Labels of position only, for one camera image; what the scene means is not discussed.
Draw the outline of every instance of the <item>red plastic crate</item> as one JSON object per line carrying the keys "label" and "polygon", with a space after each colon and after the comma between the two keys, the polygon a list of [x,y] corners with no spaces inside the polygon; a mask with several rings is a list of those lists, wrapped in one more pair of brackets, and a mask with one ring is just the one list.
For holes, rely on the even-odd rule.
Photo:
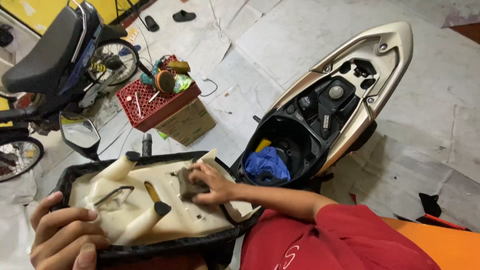
{"label": "red plastic crate", "polygon": [[[164,64],[160,69],[165,70],[166,64],[176,59],[174,55],[170,56],[164,60]],[[142,118],[140,118],[138,114],[135,92],[138,92],[138,103],[140,104]],[[130,124],[142,132],[147,132],[149,129],[156,127],[168,116],[194,100],[201,94],[201,91],[197,84],[192,82],[190,87],[185,91],[178,94],[165,94],[160,92],[152,102],[148,103],[155,93],[153,86],[143,84],[140,79],[135,80],[116,93]]]}

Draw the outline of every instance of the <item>red shirt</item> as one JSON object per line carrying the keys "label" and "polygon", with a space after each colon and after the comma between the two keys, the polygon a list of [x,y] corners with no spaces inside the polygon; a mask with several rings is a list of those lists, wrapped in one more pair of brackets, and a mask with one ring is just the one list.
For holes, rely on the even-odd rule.
{"label": "red shirt", "polygon": [[327,205],[307,224],[265,210],[245,236],[241,270],[440,270],[364,205]]}

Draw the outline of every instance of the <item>black seat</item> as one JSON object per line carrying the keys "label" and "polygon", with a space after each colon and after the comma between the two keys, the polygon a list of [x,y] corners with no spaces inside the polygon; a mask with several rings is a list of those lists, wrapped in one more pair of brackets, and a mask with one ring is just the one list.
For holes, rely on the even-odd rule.
{"label": "black seat", "polygon": [[81,17],[71,7],[63,8],[32,51],[3,75],[4,87],[11,93],[55,91],[81,32]]}

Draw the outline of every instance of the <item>blue plastic bag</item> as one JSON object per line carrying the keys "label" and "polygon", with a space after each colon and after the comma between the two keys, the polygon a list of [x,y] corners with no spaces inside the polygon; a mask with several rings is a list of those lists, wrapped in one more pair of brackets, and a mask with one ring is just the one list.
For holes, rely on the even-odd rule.
{"label": "blue plastic bag", "polygon": [[290,180],[290,172],[273,147],[265,147],[258,153],[252,153],[245,162],[245,171],[250,178],[269,172],[277,178]]}

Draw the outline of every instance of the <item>cardboard box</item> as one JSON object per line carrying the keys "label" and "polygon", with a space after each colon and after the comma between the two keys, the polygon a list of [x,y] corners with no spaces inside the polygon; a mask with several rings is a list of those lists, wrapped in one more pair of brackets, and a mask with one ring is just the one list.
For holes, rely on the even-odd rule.
{"label": "cardboard box", "polygon": [[188,146],[215,125],[203,103],[196,98],[158,124],[155,129]]}

